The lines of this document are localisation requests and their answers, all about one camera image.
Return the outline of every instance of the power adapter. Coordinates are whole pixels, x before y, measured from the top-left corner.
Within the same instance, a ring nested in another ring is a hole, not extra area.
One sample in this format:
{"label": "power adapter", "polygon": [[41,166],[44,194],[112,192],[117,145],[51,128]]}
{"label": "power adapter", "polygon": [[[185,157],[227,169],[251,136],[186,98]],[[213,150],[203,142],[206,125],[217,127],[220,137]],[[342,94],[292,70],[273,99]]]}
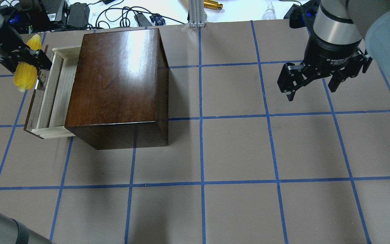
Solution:
{"label": "power adapter", "polygon": [[102,2],[103,2],[104,4],[110,4],[110,3],[112,3],[113,1],[115,1],[115,0],[102,0]]}
{"label": "power adapter", "polygon": [[135,20],[138,23],[138,26],[152,26],[150,21],[143,15],[143,13],[135,14]]}

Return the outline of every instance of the dark wooden cabinet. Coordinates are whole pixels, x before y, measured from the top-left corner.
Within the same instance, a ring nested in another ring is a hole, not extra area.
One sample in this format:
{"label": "dark wooden cabinet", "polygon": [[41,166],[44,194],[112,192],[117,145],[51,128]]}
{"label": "dark wooden cabinet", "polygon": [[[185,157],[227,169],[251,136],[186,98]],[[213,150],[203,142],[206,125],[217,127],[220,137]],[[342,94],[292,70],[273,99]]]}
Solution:
{"label": "dark wooden cabinet", "polygon": [[157,29],[84,35],[65,128],[96,149],[168,144],[168,64]]}
{"label": "dark wooden cabinet", "polygon": [[169,68],[158,29],[85,34],[80,47],[52,51],[26,131],[75,135],[96,149],[168,144]]}

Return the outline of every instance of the corn cob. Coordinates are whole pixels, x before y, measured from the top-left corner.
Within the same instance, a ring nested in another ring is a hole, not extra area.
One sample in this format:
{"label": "corn cob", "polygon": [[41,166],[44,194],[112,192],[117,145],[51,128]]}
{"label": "corn cob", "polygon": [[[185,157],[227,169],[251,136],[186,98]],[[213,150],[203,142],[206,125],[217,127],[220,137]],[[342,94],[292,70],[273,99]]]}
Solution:
{"label": "corn cob", "polygon": [[[40,36],[35,34],[26,43],[31,49],[38,50],[42,48]],[[26,62],[20,62],[17,65],[14,73],[14,84],[18,87],[19,91],[25,92],[28,89],[34,87],[37,81],[37,68]]]}

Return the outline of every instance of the open drawer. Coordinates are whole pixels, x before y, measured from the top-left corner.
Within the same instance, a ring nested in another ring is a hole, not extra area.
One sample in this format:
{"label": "open drawer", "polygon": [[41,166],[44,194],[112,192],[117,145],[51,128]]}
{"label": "open drawer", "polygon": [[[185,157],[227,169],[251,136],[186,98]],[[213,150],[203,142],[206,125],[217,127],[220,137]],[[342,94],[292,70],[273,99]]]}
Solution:
{"label": "open drawer", "polygon": [[23,128],[42,139],[74,136],[64,128],[64,123],[81,47],[53,48],[52,51],[51,70],[41,75],[44,89],[34,90]]}

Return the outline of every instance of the white table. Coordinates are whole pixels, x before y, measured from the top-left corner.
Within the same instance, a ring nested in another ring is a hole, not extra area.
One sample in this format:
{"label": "white table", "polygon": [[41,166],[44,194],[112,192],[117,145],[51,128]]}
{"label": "white table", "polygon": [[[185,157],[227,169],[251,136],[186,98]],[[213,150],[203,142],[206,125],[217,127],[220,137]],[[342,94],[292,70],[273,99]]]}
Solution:
{"label": "white table", "polygon": [[[68,4],[73,4],[76,2],[80,3],[95,3],[97,0],[67,0]],[[95,25],[97,16],[103,10],[109,8],[115,3],[119,3],[121,0],[115,0],[113,3],[105,5],[103,3],[97,3],[95,5],[90,5],[90,16],[89,23]],[[302,4],[308,2],[308,0],[300,1]],[[204,8],[207,14],[207,22],[237,22],[237,21],[248,21],[248,20],[261,20],[262,15],[266,11],[266,1],[265,0],[222,0],[219,3],[223,4],[223,9],[221,11],[214,11],[212,9]],[[272,3],[275,7],[275,12],[277,19],[283,19],[284,15],[287,13],[291,5],[294,2],[280,2],[278,0],[272,0]],[[187,23],[188,17],[188,0],[124,0],[121,4],[118,4],[114,7],[132,7],[132,6],[141,6],[147,8],[152,13],[158,13],[163,16],[167,16],[176,20],[179,20],[183,23]],[[110,20],[115,20],[121,16],[121,11],[111,10],[107,11],[107,16]],[[133,14],[129,13],[130,26],[138,26]],[[100,17],[99,20],[106,20],[104,15]],[[167,25],[179,24],[178,22],[168,20]],[[107,28],[107,25],[101,23],[102,28]],[[118,27],[119,21],[110,23],[111,27]]]}

